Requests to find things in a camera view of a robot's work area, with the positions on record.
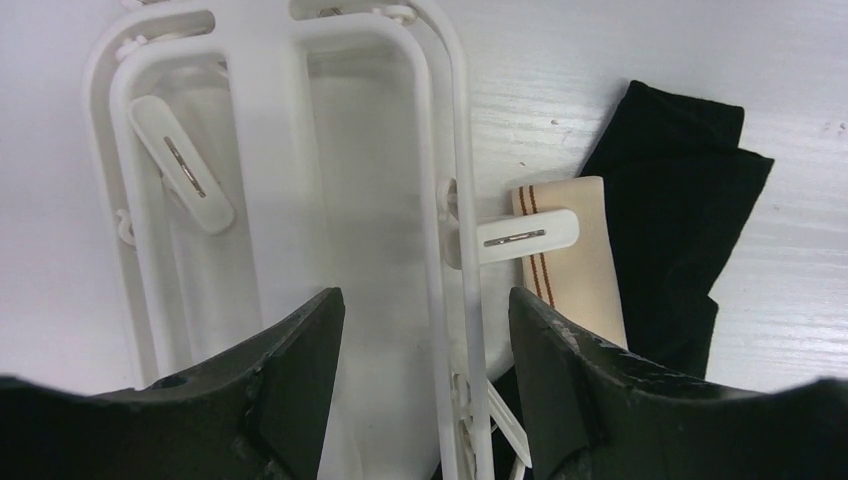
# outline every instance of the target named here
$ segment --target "white surface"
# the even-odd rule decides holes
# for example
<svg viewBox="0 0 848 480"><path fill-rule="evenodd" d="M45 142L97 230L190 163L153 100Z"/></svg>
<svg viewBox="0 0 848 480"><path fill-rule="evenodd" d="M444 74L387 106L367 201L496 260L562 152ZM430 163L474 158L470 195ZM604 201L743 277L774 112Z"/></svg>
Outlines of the white surface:
<svg viewBox="0 0 848 480"><path fill-rule="evenodd" d="M481 218L506 213L513 187L573 175L630 78L743 105L743 147L777 163L713 292L708 377L774 390L848 374L848 2L444 7L472 65ZM121 13L0 4L0 370L82 392L129 382L79 101L88 50ZM493 341L514 267L483 269Z"/></svg>

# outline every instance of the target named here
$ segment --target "white plastic frame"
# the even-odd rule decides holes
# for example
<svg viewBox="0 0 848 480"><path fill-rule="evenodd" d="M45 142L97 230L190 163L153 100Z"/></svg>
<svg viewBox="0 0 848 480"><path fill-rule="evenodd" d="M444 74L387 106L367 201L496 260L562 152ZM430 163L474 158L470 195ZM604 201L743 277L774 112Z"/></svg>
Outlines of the white plastic frame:
<svg viewBox="0 0 848 480"><path fill-rule="evenodd" d="M130 103L143 95L158 74L176 66L226 60L239 140L239 155L245 183L248 215L275 208L271 221L252 222L250 236L259 288L263 323L269 325L285 306L308 298L302 287L275 282L278 272L306 278L315 266L303 258L280 255L278 246L309 248L309 231L315 212L292 211L286 205L304 193L309 182L280 185L294 167L300 178L309 178L309 163L316 158L315 132L310 119L306 53L339 51L373 41L395 45L410 62L415 83L415 117L418 138L419 188L425 240L428 305L433 339L433 369L436 387L442 472L444 478L493 480L489 422L490 384L486 378L483 337L480 255L475 214L474 168L471 147L470 91L467 60L459 37L448 17L430 0L414 0L415 9L439 36L448 53L452 74L454 148L462 279L465 303L467 358L462 377L470 386L472 421L469 433L474 452L474 470L461 467L465 458L458 439L462 419L452 395L454 372L442 280L439 216L436 188L433 93L429 67L416 39L401 25L385 16L357 13L327 18L295 20L289 2L279 0L186 0L163 2L133 12L116 23L95 46L85 70L83 100L90 143L97 153L97 171L103 205L112 223L114 212L127 206L132 214L137 252L121 248L115 239L113 254L119 259L124 291L143 291L143 300L128 295L125 318L137 384L149 384L161 372L184 368L191 363L184 309L173 247L166 228L156 227L162 215L150 192L151 162L142 161L143 145L129 122ZM148 38L174 32L209 31L203 35L150 43L127 56L120 64L115 53L125 39ZM253 112L262 112L261 118ZM114 144L98 135L104 122L111 124ZM100 158L117 149L120 169ZM279 152L291 161L275 162ZM114 184L123 181L125 196ZM153 331L167 332L154 339ZM498 412L501 421L505 418Z"/></svg>

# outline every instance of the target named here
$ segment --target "white plastic piece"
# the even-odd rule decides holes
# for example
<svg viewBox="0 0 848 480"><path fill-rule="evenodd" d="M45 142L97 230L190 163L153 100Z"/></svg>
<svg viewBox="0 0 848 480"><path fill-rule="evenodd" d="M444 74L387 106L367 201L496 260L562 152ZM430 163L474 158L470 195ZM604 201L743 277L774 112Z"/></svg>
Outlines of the white plastic piece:
<svg viewBox="0 0 848 480"><path fill-rule="evenodd" d="M204 232L223 232L235 219L233 206L168 104L146 95L130 104L130 122L168 184Z"/></svg>
<svg viewBox="0 0 848 480"><path fill-rule="evenodd" d="M439 179L439 188L436 192L436 200L439 202L439 221L446 222L448 216L459 219L459 206L457 205L456 179Z"/></svg>
<svg viewBox="0 0 848 480"><path fill-rule="evenodd" d="M391 18L399 25L407 27L418 20L418 12L409 5L385 5L376 7L374 13Z"/></svg>
<svg viewBox="0 0 848 480"><path fill-rule="evenodd" d="M185 368L192 361L192 354L171 232L167 222L162 221L166 208L161 181L156 166L143 158L143 148L129 124L129 103L151 93L155 79L169 69L226 58L246 218L251 219L255 293L263 323L270 325L324 285L315 272L320 269L315 257L304 254L316 248L315 237L306 232L314 230L313 218L317 214L305 201L315 190L311 172L317 156L306 54L344 51L374 40L393 44L411 65L415 85L416 159L443 475L446 480L493 480L470 87L467 59L457 32L433 0L409 1L406 8L412 12L394 9L391 13L390 9L386 15L381 11L388 20L373 14L344 14L296 21L290 15L288 1L249 3L187 0L136 10L104 35L86 68L84 101L104 205L110 222L116 205L129 205L133 215L137 256L127 255L125 249L117 247L113 253L120 262L123 286L128 292L126 312L131 323L126 331L138 357L134 364L139 377L155 379ZM451 64L456 217L461 238L458 250L465 259L462 279L467 350L463 360L467 360L468 369L462 376L461 388L452 386L438 204L433 198L437 186L432 81L421 46L401 27L414 20L411 13L435 31ZM215 25L221 28L211 31ZM198 28L211 33L183 38ZM152 40L145 44L138 41L139 35ZM118 67L113 58L125 38L133 38L137 44L125 49ZM116 158L120 168L114 165ZM185 192L185 185L179 187L177 181L170 180L176 190ZM292 254L285 254L281 246ZM281 275L298 281L285 281ZM468 412L455 408L452 390L456 389L468 397ZM473 451L458 454L466 444Z"/></svg>
<svg viewBox="0 0 848 480"><path fill-rule="evenodd" d="M580 236L580 222L562 209L496 220L477 230L480 264L486 265L570 247ZM451 268L463 268L457 230L442 237L442 255Z"/></svg>
<svg viewBox="0 0 848 480"><path fill-rule="evenodd" d="M147 45L147 38L144 35L137 35L134 39L125 39L124 44L115 50L115 60L123 62L131 53L144 45Z"/></svg>
<svg viewBox="0 0 848 480"><path fill-rule="evenodd" d="M492 382L488 384L489 388L489 406L492 412L492 419L503 432L518 460L524 466L532 467L533 462L530 459L530 444L527 442L527 433L518 423L518 419L509 409L506 402L501 398L501 395L495 390Z"/></svg>
<svg viewBox="0 0 848 480"><path fill-rule="evenodd" d="M118 216L118 238L131 247L135 247L135 236L132 233L132 220L130 212L123 208L115 212Z"/></svg>
<svg viewBox="0 0 848 480"><path fill-rule="evenodd" d="M509 480L523 480L526 469L527 465L524 465L520 458L516 458L515 463L512 464L512 471L509 473Z"/></svg>

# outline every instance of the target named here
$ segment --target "black fabric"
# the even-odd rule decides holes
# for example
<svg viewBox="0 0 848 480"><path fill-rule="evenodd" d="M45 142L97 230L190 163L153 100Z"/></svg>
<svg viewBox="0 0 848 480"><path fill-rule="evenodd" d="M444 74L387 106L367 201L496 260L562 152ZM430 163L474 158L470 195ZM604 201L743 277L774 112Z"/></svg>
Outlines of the black fabric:
<svg viewBox="0 0 848 480"><path fill-rule="evenodd" d="M738 148L744 118L633 81L580 173L604 178L630 351L702 379L718 313L709 291L774 163ZM494 385L521 420L515 369ZM500 432L492 447L505 479L515 453Z"/></svg>

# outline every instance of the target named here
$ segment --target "white plastic rod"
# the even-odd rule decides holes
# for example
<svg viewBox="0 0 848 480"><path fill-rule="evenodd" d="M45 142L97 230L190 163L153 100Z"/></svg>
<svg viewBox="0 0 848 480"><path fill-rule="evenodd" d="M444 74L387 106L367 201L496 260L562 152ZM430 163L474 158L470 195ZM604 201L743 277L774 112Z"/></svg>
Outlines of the white plastic rod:
<svg viewBox="0 0 848 480"><path fill-rule="evenodd" d="M471 148L471 87L468 60L462 41L450 18L431 0L410 0L424 20L442 40L451 64L454 149L456 156L457 201L459 203L460 240L463 258L462 285L465 299L465 337L471 406L474 414L471 437L479 480L494 480L492 437L489 426L489 397L486 376L486 343L483 335L483 298L480 285L480 261L477 253L477 214L474 186L474 162Z"/></svg>
<svg viewBox="0 0 848 480"><path fill-rule="evenodd" d="M410 62L414 72L415 116L418 141L419 190L421 193L422 234L427 272L427 297L433 349L433 374L436 412L439 422L439 448L445 480L460 480L457 438L459 418L451 395L450 350L447 309L442 278L439 242L438 203L436 198L436 160L433 133L433 87L427 58L415 37L394 21L373 14L352 14L299 22L304 48L330 50L368 39L395 44ZM494 480L493 476L479 479Z"/></svg>
<svg viewBox="0 0 848 480"><path fill-rule="evenodd" d="M275 8L288 15L286 2ZM238 137L245 205L250 225L262 322L273 325L332 283L326 212L321 191L306 51L294 38L268 42L280 28L273 15L242 16L261 3L221 4L217 27L224 35ZM292 255L291 252L302 252ZM281 280L281 275L297 282Z"/></svg>
<svg viewBox="0 0 848 480"><path fill-rule="evenodd" d="M112 133L107 133L108 129L102 130L104 122L108 122L107 119L111 118L109 89L116 68L112 60L115 51L120 48L125 39L139 33L148 33L148 28L155 33L163 24L167 24L169 29L174 30L193 29L201 24L207 29L212 28L213 24L207 21L214 21L214 18L207 12L208 6L197 0L169 4L167 14L164 14L161 8L140 9L112 24L92 49L83 69L82 100L85 106L83 111L86 119L86 133L89 145L95 153L92 159L105 218L111 220L115 210L126 206L122 200L119 200L123 197L123 193L115 182L116 176L122 173L114 165L114 154L111 153L109 146L113 142ZM129 136L133 138L135 134L130 131ZM161 180L158 178L156 180L161 187ZM137 225L138 219L134 216L133 220ZM128 252L120 240L110 242L110 247L113 258L117 260L119 266L118 286L125 295L124 301L120 303L122 316L126 319L123 326L127 338L127 353L133 367L133 384L136 388L144 388L167 374L167 370L160 369L161 355L156 353L161 345L157 344L154 338L156 336L153 328L155 320L149 316L146 299L141 295L129 293L139 291L141 289L139 285L144 282L136 266L138 258L136 252Z"/></svg>
<svg viewBox="0 0 848 480"><path fill-rule="evenodd" d="M506 402L501 398L492 382L488 383L489 405L492 407L492 418L506 437L518 460L525 466L532 467L530 459L530 444L527 443L527 433L518 423Z"/></svg>
<svg viewBox="0 0 848 480"><path fill-rule="evenodd" d="M170 375L193 364L174 246L166 218L164 187L156 165L144 158L145 147L130 123L129 104L152 87L153 77L141 72L173 64L202 64L216 59L208 36L148 45L121 63L109 93L127 203L133 219L136 253L150 319L159 375Z"/></svg>
<svg viewBox="0 0 848 480"><path fill-rule="evenodd" d="M524 471L526 469L527 466L524 465L524 462L522 462L520 458L516 458L515 463L512 464L512 471L509 474L509 480L523 480Z"/></svg>
<svg viewBox="0 0 848 480"><path fill-rule="evenodd" d="M233 206L168 104L153 95L137 98L130 122L200 228L215 235L232 225Z"/></svg>

